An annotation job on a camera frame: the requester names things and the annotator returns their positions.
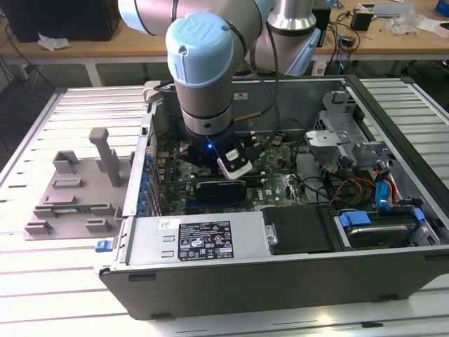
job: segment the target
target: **floor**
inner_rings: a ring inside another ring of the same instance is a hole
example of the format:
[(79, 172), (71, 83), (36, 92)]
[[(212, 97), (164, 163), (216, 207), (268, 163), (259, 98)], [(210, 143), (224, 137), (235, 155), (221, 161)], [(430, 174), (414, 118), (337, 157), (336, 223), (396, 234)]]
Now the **floor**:
[[(402, 62), (389, 75), (402, 76), (401, 66), (404, 65), (405, 62)], [(352, 65), (347, 73), (362, 79), (385, 78), (390, 67), (391, 62), (360, 62), (357, 66)], [(151, 79), (170, 79), (166, 65), (162, 67), (149, 64), (148, 70)], [(80, 65), (47, 65), (41, 72), (56, 87), (90, 86), (88, 75)], [(141, 85), (145, 82), (140, 64), (101, 65), (100, 73), (107, 86)], [(337, 65), (332, 65), (328, 73), (337, 74)], [(419, 61), (410, 67), (408, 74), (441, 106), (449, 109), (449, 81), (444, 80), (447, 73), (432, 62)], [(0, 94), (0, 170), (8, 162), (11, 153), (20, 144), (52, 92), (53, 89), (32, 70), (28, 81), (10, 86)]]

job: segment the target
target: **ur logo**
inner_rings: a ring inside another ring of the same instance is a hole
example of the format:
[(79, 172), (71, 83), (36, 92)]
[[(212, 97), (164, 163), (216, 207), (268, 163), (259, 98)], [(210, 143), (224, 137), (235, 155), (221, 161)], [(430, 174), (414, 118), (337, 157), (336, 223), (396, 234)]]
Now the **ur logo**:
[(196, 18), (189, 18), (185, 26), (181, 29), (182, 33), (194, 35), (198, 40), (205, 40), (215, 23), (205, 20), (198, 21)]

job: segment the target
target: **blue latch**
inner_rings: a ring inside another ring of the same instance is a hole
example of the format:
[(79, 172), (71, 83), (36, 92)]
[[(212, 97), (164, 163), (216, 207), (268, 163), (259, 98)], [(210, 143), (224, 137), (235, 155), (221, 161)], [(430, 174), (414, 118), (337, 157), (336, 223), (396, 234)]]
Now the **blue latch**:
[(391, 207), (388, 205), (388, 196), (390, 194), (390, 187), (381, 180), (376, 184), (376, 206), (383, 207), (386, 211), (390, 211)]
[(338, 217), (343, 227), (370, 225), (371, 219), (365, 211), (344, 212)]
[(145, 205), (145, 203), (138, 204), (138, 211), (145, 212), (146, 209), (147, 206)]
[(149, 174), (147, 172), (142, 173), (142, 180), (149, 182)]
[(140, 188), (146, 192), (148, 190), (148, 184), (145, 181), (142, 181), (140, 183)]
[(95, 251), (97, 253), (106, 253), (108, 251), (112, 251), (112, 241), (102, 240), (97, 243), (95, 247)]
[(139, 201), (145, 201), (147, 200), (147, 193), (141, 192), (139, 193)]
[(413, 214), (415, 215), (416, 220), (418, 220), (420, 224), (423, 223), (424, 220), (426, 220), (424, 213), (420, 209), (414, 209)]

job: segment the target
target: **white sticker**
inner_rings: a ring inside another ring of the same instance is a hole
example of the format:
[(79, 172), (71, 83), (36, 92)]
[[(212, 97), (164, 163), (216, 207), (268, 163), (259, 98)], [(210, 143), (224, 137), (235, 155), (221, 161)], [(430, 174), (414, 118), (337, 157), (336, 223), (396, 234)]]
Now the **white sticker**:
[(159, 220), (160, 230), (176, 230), (181, 223), (181, 219), (163, 219)]
[(248, 93), (235, 93), (234, 94), (234, 100), (247, 100), (248, 99)]
[(53, 210), (54, 213), (78, 213), (77, 209), (54, 209)]

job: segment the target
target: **table leg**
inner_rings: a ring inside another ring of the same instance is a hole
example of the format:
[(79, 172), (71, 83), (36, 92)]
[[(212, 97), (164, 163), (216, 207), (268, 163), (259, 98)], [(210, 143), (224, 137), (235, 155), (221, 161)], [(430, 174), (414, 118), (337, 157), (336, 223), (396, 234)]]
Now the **table leg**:
[(143, 80), (145, 82), (148, 82), (150, 80), (150, 77), (147, 63), (142, 63), (142, 73), (143, 73)]
[(84, 63), (84, 66), (86, 67), (92, 86), (105, 86), (100, 73), (98, 72), (97, 65), (94, 62)]
[(324, 76), (326, 66), (328, 65), (328, 58), (325, 55), (317, 55), (314, 68), (311, 71), (312, 76)]
[(399, 66), (400, 63), (401, 61), (393, 61), (390, 70), (387, 72), (387, 75), (390, 77), (395, 77), (396, 68)]

